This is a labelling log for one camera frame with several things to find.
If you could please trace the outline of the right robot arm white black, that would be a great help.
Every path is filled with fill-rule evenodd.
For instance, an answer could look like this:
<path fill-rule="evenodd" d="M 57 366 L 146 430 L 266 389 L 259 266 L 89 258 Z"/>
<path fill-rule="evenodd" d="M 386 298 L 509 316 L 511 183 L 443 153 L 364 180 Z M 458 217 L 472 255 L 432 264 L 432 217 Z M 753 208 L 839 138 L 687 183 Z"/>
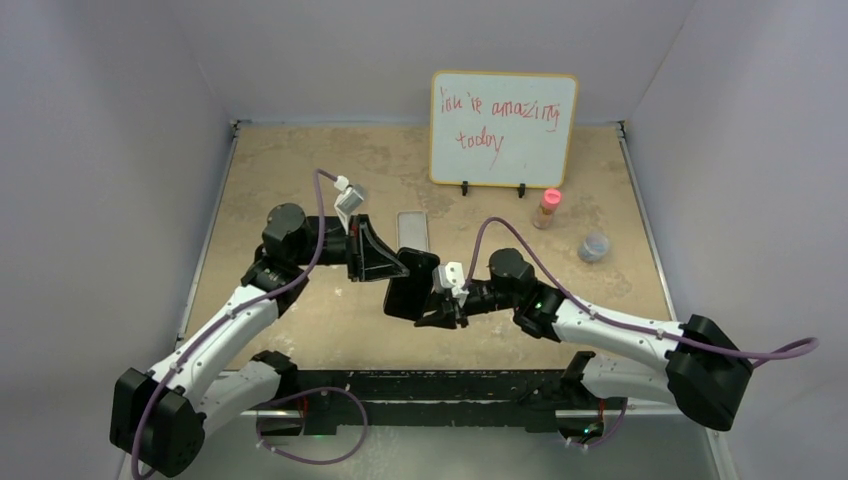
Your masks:
<path fill-rule="evenodd" d="M 509 310 L 533 338 L 587 346 L 561 381 L 569 404 L 648 400 L 674 406 L 713 430 L 732 427 L 753 365 L 713 320 L 660 321 L 600 307 L 538 279 L 514 248 L 495 251 L 488 271 L 486 280 L 467 280 L 459 262 L 424 267 L 430 290 L 415 324 L 464 328 L 473 315 Z"/>

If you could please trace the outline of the black phone without case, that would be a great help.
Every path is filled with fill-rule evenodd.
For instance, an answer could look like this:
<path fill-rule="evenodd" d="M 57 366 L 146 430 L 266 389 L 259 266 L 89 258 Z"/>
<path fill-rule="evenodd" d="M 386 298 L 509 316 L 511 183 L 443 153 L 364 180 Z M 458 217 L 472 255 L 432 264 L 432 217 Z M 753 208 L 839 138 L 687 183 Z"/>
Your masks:
<path fill-rule="evenodd" d="M 398 259 L 409 270 L 405 277 L 389 281 L 383 303 L 386 316 L 417 321 L 425 312 L 433 290 L 433 271 L 441 259 L 431 252 L 402 247 Z"/>

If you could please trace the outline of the white phone case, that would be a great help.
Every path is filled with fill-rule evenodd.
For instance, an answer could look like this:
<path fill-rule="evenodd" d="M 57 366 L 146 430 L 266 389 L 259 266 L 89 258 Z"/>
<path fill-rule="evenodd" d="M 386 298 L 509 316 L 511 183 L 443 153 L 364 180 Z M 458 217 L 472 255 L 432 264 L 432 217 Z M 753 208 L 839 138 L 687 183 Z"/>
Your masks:
<path fill-rule="evenodd" d="M 424 211 L 401 211 L 397 215 L 399 248 L 429 251 L 428 218 Z"/>

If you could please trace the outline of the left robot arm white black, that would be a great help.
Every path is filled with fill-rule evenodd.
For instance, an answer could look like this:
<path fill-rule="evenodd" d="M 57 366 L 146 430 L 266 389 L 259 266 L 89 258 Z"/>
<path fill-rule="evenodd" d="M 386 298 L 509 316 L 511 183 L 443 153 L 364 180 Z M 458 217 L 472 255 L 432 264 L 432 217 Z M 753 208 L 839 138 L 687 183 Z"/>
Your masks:
<path fill-rule="evenodd" d="M 353 282 L 406 277 L 409 270 L 369 217 L 308 216 L 294 203 L 270 210 L 254 261 L 216 316 L 172 354 L 116 381 L 109 440 L 136 463 L 172 478 L 204 440 L 242 411 L 284 409 L 301 391 L 297 366 L 263 351 L 226 378 L 221 372 L 297 300 L 317 265 L 344 265 Z"/>

